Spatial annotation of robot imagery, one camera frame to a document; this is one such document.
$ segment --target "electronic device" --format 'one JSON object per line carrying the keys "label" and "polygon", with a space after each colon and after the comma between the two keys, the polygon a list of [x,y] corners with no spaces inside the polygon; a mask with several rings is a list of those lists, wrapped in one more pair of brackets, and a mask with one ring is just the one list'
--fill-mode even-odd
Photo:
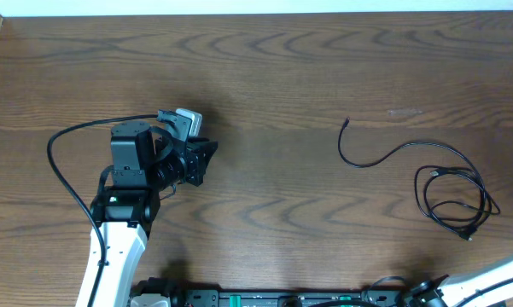
{"label": "electronic device", "polygon": [[[151,126],[139,119],[157,119],[164,128]],[[114,122],[121,124],[111,129],[111,149],[114,164],[105,168],[99,179],[95,199],[88,208],[58,170],[52,154],[55,139],[72,130],[92,125]],[[67,191],[78,202],[89,218],[93,230],[90,234],[90,256],[85,277],[79,292],[77,306],[99,307],[332,307],[332,306],[382,306],[382,307],[461,307],[488,306],[513,297],[513,256],[479,272],[467,275],[445,276],[437,281],[425,281],[411,290],[376,289],[385,281],[405,281],[400,277],[387,277],[363,291],[337,292],[238,292],[224,291],[219,287],[181,287],[175,281],[149,279],[131,290],[138,261],[142,256],[151,233],[160,201],[176,192],[176,183],[203,183],[210,159],[218,148],[198,136],[202,116],[190,110],[162,111],[153,115],[138,115],[117,119],[97,120],[75,125],[50,138],[47,147],[50,165]],[[397,150],[412,145],[432,145],[453,151],[470,165],[468,168],[432,168],[431,179],[444,175],[456,175],[474,183],[481,191],[481,207],[468,225],[451,226],[446,218],[434,213],[436,206],[428,208],[427,217],[442,227],[470,239],[491,212],[494,200],[485,190],[475,167],[459,151],[447,145],[410,142],[403,144],[377,162],[357,165],[347,160],[341,152],[342,126],[338,150],[343,160],[353,167],[371,167],[385,160]],[[153,134],[160,137],[154,141]],[[112,175],[112,185],[107,186]],[[160,197],[160,192],[171,188],[172,192]]]}

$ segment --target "brown tabletop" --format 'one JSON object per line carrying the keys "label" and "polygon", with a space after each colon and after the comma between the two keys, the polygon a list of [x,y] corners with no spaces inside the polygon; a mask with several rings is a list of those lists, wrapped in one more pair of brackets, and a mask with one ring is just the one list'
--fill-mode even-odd
{"label": "brown tabletop", "polygon": [[[45,146],[85,121],[177,107],[219,141],[199,188],[163,201],[135,281],[359,288],[479,269],[513,253],[513,13],[7,19],[0,36],[0,305],[73,305],[90,225]],[[503,214],[471,242],[417,209],[421,165],[475,163]],[[88,203],[110,126],[55,158]],[[444,179],[433,201],[477,192]],[[455,214],[465,211],[453,210]]]}

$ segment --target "wooden table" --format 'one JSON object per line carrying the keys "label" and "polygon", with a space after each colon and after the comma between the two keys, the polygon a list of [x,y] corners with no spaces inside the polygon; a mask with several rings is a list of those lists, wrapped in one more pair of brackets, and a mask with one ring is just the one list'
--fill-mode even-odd
{"label": "wooden table", "polygon": [[[49,137],[185,107],[219,150],[199,188],[163,201],[135,281],[359,288],[479,269],[513,253],[513,13],[7,19],[0,36],[0,305],[73,305],[90,225],[53,175]],[[413,174],[468,155],[503,214],[467,242],[421,215]],[[88,203],[109,127],[55,156]],[[433,200],[474,187],[438,182]]]}

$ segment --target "white arm segment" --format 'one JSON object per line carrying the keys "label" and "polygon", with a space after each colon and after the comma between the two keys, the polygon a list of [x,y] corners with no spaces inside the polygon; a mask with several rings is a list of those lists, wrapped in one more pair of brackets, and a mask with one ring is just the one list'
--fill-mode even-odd
{"label": "white arm segment", "polygon": [[[107,222],[103,223],[99,229],[105,244],[109,246],[107,249],[108,265],[102,271],[93,305],[126,307],[135,269],[146,249],[148,238],[140,225],[137,225],[136,228],[129,228],[127,222]],[[93,229],[91,230],[89,262],[76,307],[87,306],[100,259],[101,247]]]}
{"label": "white arm segment", "polygon": [[[501,281],[513,278],[513,256],[503,259],[475,273],[447,277],[438,287],[448,306],[457,306],[465,298]],[[473,299],[465,306],[486,307],[513,298],[513,283]]]}

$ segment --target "white wall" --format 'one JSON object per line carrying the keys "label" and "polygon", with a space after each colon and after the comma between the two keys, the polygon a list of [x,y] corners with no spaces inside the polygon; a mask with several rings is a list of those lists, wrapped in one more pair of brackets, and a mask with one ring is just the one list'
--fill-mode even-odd
{"label": "white wall", "polygon": [[0,0],[0,14],[277,14],[513,10],[513,0]]}

